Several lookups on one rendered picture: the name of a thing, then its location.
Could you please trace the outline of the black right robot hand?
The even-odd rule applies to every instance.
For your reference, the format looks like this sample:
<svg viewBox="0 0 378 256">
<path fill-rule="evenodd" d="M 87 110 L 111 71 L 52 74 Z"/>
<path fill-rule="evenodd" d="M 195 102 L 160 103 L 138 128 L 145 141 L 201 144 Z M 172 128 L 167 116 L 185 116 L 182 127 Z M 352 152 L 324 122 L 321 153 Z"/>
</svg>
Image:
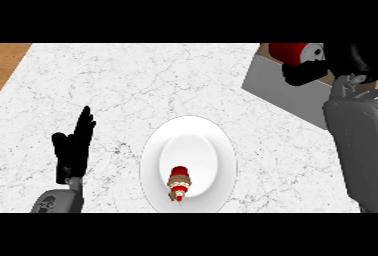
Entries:
<svg viewBox="0 0 378 256">
<path fill-rule="evenodd" d="M 325 43 L 324 60 L 306 61 L 297 67 L 282 65 L 285 82 L 301 86 L 321 79 L 328 73 L 338 78 L 343 75 L 365 75 L 363 84 L 378 80 L 378 45 L 375 43 Z"/>
</svg>

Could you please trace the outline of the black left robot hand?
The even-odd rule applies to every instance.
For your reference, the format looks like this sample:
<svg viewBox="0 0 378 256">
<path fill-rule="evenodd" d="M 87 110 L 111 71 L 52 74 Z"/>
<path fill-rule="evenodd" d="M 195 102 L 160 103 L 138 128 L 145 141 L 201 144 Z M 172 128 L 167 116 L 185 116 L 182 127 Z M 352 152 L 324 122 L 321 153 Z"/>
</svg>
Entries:
<svg viewBox="0 0 378 256">
<path fill-rule="evenodd" d="M 52 135 L 56 165 L 56 183 L 65 184 L 73 177 L 81 178 L 87 170 L 89 147 L 96 121 L 90 113 L 90 107 L 83 108 L 78 116 L 74 133 L 65 135 L 56 132 Z"/>
</svg>

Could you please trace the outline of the red can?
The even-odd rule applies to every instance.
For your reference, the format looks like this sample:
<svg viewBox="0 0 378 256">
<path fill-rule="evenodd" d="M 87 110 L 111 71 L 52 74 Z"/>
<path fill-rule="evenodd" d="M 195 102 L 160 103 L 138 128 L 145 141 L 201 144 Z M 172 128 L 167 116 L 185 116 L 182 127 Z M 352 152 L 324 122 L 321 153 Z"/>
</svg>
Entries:
<svg viewBox="0 0 378 256">
<path fill-rule="evenodd" d="M 307 61 L 325 59 L 322 43 L 270 43 L 269 54 L 293 67 Z"/>
</svg>

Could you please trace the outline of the grey cardboard box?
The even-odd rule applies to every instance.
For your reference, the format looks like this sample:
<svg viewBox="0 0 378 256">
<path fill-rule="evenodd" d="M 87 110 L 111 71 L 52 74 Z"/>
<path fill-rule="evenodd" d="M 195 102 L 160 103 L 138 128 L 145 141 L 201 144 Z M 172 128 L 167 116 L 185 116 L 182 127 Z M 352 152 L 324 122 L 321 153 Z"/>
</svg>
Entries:
<svg viewBox="0 0 378 256">
<path fill-rule="evenodd" d="M 315 126 L 327 129 L 322 106 L 331 93 L 332 73 L 300 87 L 291 86 L 282 76 L 282 62 L 269 54 L 262 43 L 242 83 L 242 89 L 282 108 Z"/>
</svg>

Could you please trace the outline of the white oval plate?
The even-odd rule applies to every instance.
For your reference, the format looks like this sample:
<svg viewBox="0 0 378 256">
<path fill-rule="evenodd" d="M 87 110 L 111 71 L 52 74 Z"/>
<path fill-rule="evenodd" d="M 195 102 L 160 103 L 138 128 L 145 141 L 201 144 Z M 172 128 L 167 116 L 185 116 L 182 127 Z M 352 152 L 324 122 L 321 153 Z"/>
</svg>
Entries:
<svg viewBox="0 0 378 256">
<path fill-rule="evenodd" d="M 169 198 L 169 178 L 185 167 L 192 185 L 177 202 Z M 152 133 L 140 159 L 145 197 L 158 212 L 217 212 L 238 176 L 236 153 L 217 124 L 197 116 L 167 121 Z"/>
</svg>

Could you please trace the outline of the red and tan bottle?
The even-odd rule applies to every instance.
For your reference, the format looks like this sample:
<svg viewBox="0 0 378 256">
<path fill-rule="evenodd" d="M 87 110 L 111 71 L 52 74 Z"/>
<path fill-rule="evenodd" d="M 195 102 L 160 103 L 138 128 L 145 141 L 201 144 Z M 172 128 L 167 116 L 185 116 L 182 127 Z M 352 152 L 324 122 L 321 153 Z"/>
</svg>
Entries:
<svg viewBox="0 0 378 256">
<path fill-rule="evenodd" d="M 169 197 L 173 201 L 180 202 L 192 185 L 188 168 L 176 166 L 172 169 L 167 187 L 170 189 Z"/>
</svg>

